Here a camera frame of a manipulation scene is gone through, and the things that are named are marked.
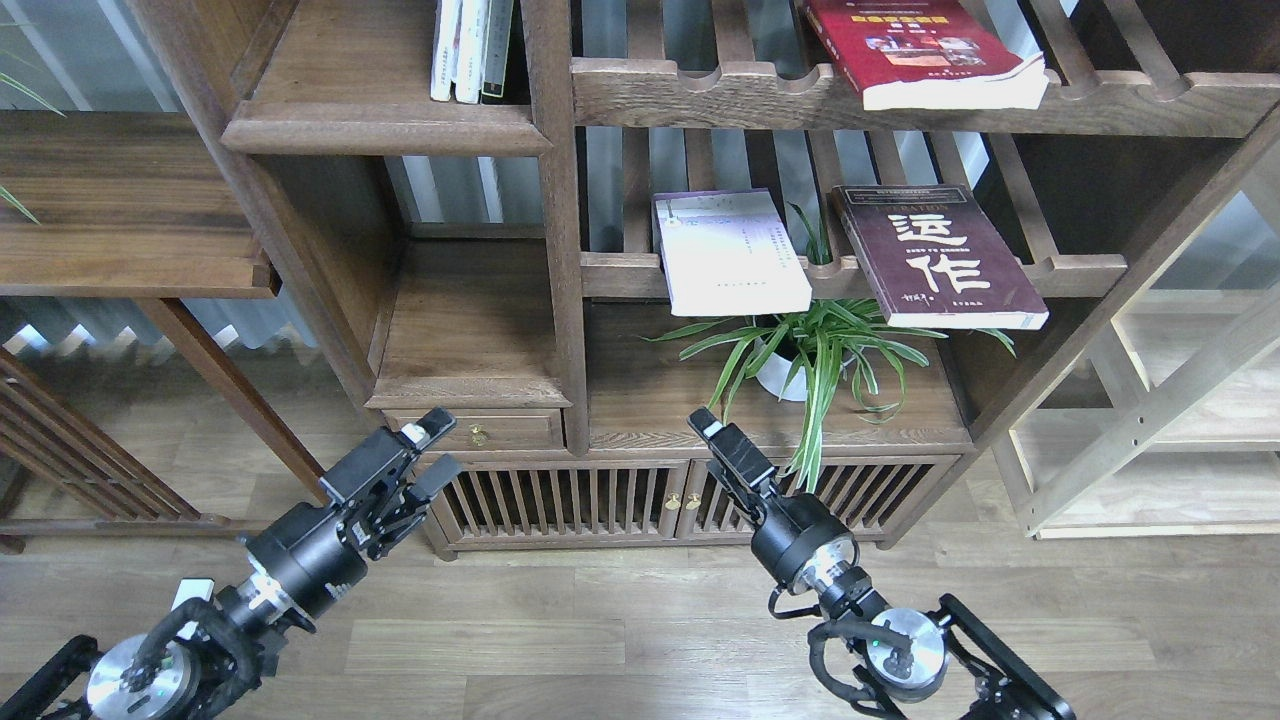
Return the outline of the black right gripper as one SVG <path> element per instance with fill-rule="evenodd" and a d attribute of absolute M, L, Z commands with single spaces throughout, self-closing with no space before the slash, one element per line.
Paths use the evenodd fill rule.
<path fill-rule="evenodd" d="M 687 416 L 708 445 L 708 468 L 753 528 L 751 552 L 791 594 L 824 593 L 856 562 L 850 530 L 812 493 L 783 495 L 776 466 L 736 427 L 708 409 Z"/>

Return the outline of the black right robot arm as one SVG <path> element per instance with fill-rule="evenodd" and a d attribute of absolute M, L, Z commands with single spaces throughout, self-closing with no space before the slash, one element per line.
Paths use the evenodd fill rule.
<path fill-rule="evenodd" d="M 735 425 L 708 409 L 689 416 L 712 452 L 709 469 L 753 528 L 751 552 L 776 593 L 812 591 L 809 665 L 854 711 L 900 719 L 901 705 L 927 700 L 952 661 L 975 680 L 969 719 L 1071 719 L 1069 702 L 952 594 L 932 612 L 895 607 L 859 564 L 850 529 L 812 493 L 783 495 L 776 466 Z"/>

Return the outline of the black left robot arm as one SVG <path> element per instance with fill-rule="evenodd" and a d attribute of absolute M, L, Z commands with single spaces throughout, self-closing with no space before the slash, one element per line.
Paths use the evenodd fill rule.
<path fill-rule="evenodd" d="M 150 632 L 102 652 L 76 635 L 3 705 L 5 719 L 212 719 L 275 671 L 285 632 L 315 621 L 426 516 L 461 470 L 420 456 L 454 416 L 434 407 L 376 429 L 321 477 L 329 503 L 297 503 L 244 541 L 252 574 L 175 606 Z"/>

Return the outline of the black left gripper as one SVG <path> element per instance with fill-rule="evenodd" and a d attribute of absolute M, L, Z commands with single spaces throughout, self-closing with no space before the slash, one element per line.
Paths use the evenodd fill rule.
<path fill-rule="evenodd" d="M 292 612 L 312 623 L 425 519 L 428 506 L 462 471 L 449 454 L 415 480 L 419 457 L 457 425 L 434 407 L 393 432 L 379 428 L 324 473 L 330 503 L 297 503 L 247 541 L 255 571 L 243 598 L 260 623 Z"/>

